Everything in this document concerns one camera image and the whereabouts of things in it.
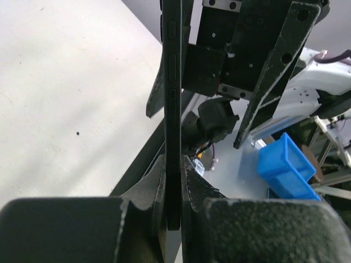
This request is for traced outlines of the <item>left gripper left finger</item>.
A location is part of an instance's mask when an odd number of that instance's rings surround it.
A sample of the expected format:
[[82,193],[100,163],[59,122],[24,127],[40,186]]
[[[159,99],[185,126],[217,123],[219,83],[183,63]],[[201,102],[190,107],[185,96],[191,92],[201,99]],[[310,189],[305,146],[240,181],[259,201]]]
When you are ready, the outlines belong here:
[[1,210],[1,262],[164,262],[165,161],[117,197],[23,198]]

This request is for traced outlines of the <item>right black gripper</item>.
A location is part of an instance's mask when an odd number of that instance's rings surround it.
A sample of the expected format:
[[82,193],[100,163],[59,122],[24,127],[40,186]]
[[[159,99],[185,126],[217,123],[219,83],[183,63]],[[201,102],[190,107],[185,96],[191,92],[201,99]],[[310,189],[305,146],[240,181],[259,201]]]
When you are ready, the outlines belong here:
[[205,1],[189,45],[182,87],[206,96],[252,95],[233,147],[273,121],[287,81],[328,1]]

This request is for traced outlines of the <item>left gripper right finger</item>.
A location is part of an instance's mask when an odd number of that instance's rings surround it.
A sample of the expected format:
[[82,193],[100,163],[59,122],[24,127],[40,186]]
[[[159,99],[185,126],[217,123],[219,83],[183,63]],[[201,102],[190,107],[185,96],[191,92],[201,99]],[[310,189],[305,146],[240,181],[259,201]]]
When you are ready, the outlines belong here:
[[350,262],[350,231],[326,203],[230,199],[182,164],[184,262]]

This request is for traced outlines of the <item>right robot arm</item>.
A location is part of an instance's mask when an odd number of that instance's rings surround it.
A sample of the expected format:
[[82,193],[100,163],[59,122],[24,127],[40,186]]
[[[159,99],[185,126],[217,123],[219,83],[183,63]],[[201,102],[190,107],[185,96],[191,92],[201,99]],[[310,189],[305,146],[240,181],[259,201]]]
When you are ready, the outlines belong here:
[[[163,107],[166,150],[195,155],[241,125],[234,147],[295,116],[330,118],[350,105],[350,53],[305,47],[328,1],[203,1],[190,43],[193,1],[161,1],[163,52],[146,114]],[[230,100],[245,99],[242,118]]]

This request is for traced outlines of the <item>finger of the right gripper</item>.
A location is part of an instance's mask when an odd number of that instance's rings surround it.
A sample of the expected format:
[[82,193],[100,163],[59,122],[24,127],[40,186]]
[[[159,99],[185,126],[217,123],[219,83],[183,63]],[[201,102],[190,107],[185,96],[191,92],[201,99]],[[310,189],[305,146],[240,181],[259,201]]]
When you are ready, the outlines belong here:
[[161,58],[160,67],[153,83],[147,104],[146,116],[152,118],[164,106],[164,65]]

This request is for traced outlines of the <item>black smartphone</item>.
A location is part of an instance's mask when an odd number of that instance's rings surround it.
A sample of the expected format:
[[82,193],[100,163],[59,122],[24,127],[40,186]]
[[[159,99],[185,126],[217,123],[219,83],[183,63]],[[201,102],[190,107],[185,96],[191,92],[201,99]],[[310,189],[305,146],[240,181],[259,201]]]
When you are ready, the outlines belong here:
[[182,2],[162,2],[167,229],[178,231],[181,216]]

